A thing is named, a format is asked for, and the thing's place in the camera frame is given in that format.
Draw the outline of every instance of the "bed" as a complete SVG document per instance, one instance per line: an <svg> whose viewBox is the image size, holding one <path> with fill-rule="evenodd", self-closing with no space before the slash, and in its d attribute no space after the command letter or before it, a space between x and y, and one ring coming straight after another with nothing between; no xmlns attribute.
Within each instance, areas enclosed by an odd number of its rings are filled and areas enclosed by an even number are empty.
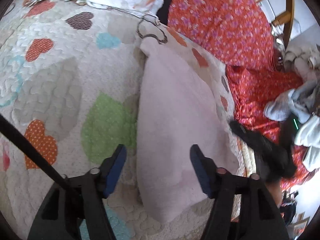
<svg viewBox="0 0 320 240"><path fill-rule="evenodd" d="M0 22L1 114L30 141L40 140L37 150L68 177L97 167L118 143L127 146L116 191L105 201L117 239L198 239L211 200L161 224L146 213L137 187L135 137L146 58L137 34L141 19L73 1L44 0L25 7L27 1L14 0ZM228 128L234 102L225 65L170 28L146 21L139 26L142 35L153 33L162 39L159 29L168 39L164 46L186 58L211 88L239 162L237 175L255 172L252 151ZM0 151L0 211L18 237L27 239L52 181L3 136ZM239 205L237 196L233 217ZM82 238L88 239L85 226Z"/></svg>

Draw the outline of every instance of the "orange polka dot heart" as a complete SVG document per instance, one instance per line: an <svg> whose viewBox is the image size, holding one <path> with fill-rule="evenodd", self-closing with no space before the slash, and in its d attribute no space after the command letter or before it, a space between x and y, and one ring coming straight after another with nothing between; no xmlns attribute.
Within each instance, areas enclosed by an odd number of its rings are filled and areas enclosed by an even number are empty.
<svg viewBox="0 0 320 240"><path fill-rule="evenodd" d="M40 120L33 120L24 136L32 144L34 148L44 157L50 165L54 164L57 155L58 147L56 140L49 135L44 135L45 127L44 123ZM26 168L27 169L38 169L39 167L25 156Z"/></svg>

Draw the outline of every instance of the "black cable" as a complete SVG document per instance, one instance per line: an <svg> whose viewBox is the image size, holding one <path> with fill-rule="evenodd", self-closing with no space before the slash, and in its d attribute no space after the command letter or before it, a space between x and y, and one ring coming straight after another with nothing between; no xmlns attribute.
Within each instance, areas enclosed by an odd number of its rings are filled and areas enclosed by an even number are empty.
<svg viewBox="0 0 320 240"><path fill-rule="evenodd" d="M41 170L73 197L80 200L79 194L63 179L63 177L41 156L31 143L0 114L0 133L18 147Z"/></svg>

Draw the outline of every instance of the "pink cloth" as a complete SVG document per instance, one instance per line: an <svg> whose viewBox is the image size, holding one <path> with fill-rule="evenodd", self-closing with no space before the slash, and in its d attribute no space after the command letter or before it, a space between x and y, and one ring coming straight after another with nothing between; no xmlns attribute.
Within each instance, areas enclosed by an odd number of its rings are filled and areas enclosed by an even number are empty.
<svg viewBox="0 0 320 240"><path fill-rule="evenodd" d="M232 174L238 161L209 86L154 38L145 38L140 47L148 59L137 128L138 186L146 211L165 223L206 198L190 161L193 144Z"/></svg>

